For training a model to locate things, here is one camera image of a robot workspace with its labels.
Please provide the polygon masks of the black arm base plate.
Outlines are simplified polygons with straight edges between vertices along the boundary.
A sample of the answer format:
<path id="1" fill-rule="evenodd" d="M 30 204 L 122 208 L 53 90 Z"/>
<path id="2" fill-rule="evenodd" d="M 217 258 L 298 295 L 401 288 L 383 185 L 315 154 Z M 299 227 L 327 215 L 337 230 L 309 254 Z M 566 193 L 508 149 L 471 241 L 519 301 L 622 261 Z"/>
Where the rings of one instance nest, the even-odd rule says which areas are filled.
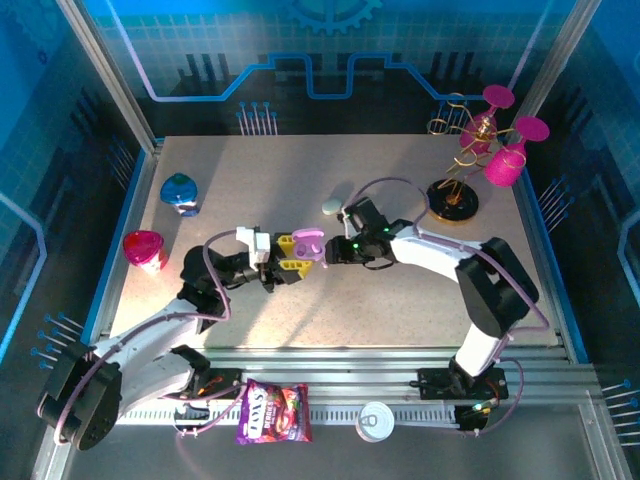
<path id="1" fill-rule="evenodd" d="M 471 377 L 454 368 L 422 368 L 410 386 L 419 390 L 422 400 L 508 399 L 509 390 L 503 369 L 491 367 Z"/>

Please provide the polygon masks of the pink wine glass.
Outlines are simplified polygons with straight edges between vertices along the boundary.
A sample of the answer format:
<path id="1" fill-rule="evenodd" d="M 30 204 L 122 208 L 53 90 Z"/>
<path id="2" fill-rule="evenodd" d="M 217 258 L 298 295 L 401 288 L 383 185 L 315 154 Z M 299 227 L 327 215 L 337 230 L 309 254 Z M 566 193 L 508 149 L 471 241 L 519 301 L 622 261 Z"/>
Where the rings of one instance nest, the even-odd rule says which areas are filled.
<path id="1" fill-rule="evenodd" d="M 534 116 L 524 116 L 515 122 L 519 140 L 502 146 L 484 169 L 485 178 L 494 186 L 511 187 L 522 174 L 527 163 L 527 142 L 539 143 L 550 135 L 548 125 Z"/>
<path id="2" fill-rule="evenodd" d="M 489 85 L 482 93 L 489 108 L 473 116 L 463 128 L 459 145 L 463 154 L 481 156 L 488 154 L 492 142 L 498 135 L 495 114 L 499 109 L 508 109 L 515 102 L 512 91 L 502 85 Z"/>

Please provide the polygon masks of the purple candy bag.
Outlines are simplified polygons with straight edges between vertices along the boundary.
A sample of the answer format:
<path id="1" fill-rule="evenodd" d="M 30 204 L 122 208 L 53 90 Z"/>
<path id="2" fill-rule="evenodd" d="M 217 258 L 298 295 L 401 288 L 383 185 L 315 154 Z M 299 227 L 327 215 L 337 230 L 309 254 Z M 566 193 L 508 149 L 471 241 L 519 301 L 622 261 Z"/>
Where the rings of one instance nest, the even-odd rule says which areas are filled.
<path id="1" fill-rule="evenodd" d="M 235 441 L 239 445 L 312 442 L 307 384 L 280 386 L 249 378 Z"/>

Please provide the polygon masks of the aluminium front rail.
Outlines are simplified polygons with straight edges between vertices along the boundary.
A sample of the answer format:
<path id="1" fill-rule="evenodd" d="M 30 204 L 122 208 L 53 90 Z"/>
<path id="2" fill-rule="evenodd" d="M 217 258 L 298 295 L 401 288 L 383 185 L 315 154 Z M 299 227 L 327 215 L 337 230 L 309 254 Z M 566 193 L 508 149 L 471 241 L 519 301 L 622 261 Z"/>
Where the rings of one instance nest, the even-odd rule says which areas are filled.
<path id="1" fill-rule="evenodd" d="M 415 404 L 418 391 L 409 386 L 421 368 L 444 368 L 453 356 L 442 348 L 200 348 L 218 368 L 238 368 L 246 377 L 282 385 L 306 383 L 318 404 L 356 404 L 379 400 Z M 594 368 L 570 361 L 561 346 L 514 346 L 501 355 L 509 398 L 524 372 L 523 405 L 574 405 L 600 399 Z"/>

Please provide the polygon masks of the red pink plastic cup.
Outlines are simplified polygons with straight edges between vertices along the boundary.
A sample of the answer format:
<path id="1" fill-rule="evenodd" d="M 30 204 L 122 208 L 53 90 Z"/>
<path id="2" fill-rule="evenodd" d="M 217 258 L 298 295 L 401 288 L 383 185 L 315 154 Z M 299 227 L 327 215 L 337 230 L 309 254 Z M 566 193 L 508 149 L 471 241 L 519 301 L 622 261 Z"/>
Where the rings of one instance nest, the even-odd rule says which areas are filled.
<path id="1" fill-rule="evenodd" d="M 125 235 L 123 252 L 127 261 L 149 275 L 159 273 L 167 263 L 164 237 L 155 231 L 136 230 Z"/>

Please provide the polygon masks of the blue plastic container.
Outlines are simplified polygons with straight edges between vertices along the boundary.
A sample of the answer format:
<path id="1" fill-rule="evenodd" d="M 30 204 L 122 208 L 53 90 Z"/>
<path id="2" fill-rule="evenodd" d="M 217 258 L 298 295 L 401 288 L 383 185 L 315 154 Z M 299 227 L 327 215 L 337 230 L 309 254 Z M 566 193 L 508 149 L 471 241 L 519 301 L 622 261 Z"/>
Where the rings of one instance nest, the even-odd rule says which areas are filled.
<path id="1" fill-rule="evenodd" d="M 198 187 L 195 181 L 180 172 L 171 175 L 160 189 L 161 201 L 171 205 L 182 217 L 193 217 L 199 214 L 197 196 Z"/>

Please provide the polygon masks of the aluminium frame post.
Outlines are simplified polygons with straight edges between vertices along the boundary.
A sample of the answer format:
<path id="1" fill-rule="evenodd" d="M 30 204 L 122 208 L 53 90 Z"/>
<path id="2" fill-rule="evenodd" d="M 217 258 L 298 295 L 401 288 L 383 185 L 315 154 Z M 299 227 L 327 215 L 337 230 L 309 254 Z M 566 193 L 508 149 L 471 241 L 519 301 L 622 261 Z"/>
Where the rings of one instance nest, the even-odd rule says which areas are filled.
<path id="1" fill-rule="evenodd" d="M 538 114 L 601 2 L 602 0 L 576 0 L 514 120 Z"/>
<path id="2" fill-rule="evenodd" d="M 55 2 L 141 148 L 147 154 L 155 154 L 158 146 L 151 127 L 106 44 L 100 38 L 88 10 L 77 0 L 55 0 Z"/>

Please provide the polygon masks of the silver tin can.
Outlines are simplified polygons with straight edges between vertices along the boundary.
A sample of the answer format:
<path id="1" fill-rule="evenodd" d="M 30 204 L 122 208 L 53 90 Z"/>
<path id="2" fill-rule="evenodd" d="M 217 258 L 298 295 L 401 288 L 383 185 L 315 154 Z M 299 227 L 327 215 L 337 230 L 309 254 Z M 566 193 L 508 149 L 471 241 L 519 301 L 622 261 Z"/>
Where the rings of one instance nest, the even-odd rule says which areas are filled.
<path id="1" fill-rule="evenodd" d="M 355 427 L 361 439 L 369 443 L 378 443 L 392 434 L 395 417 L 388 405 L 372 401 L 366 403 L 358 412 Z"/>

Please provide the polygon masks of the black control box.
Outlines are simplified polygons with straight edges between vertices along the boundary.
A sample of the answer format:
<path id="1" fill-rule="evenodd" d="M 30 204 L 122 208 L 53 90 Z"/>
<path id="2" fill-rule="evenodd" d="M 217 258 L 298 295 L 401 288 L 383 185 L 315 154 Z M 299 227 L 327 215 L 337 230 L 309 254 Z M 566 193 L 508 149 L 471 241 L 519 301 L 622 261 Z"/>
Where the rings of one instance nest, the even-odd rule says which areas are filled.
<path id="1" fill-rule="evenodd" d="M 183 403 L 174 409 L 173 427 L 180 435 L 185 436 L 188 432 L 197 432 L 208 423 L 210 415 L 210 410 L 207 407 Z"/>
<path id="2" fill-rule="evenodd" d="M 454 407 L 455 423 L 461 432 L 474 433 L 485 428 L 492 410 L 500 406 L 497 398 L 483 400 L 473 405 L 460 405 Z"/>

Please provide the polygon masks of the small purple lid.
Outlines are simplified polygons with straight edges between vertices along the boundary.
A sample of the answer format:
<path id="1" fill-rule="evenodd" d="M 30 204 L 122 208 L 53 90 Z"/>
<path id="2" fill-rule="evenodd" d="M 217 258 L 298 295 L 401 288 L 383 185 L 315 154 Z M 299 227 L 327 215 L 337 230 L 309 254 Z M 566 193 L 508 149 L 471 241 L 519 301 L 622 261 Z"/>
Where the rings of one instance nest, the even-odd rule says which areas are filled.
<path id="1" fill-rule="evenodd" d="M 292 233 L 293 255 L 298 260 L 319 262 L 325 259 L 325 233 L 319 228 L 299 229 Z"/>

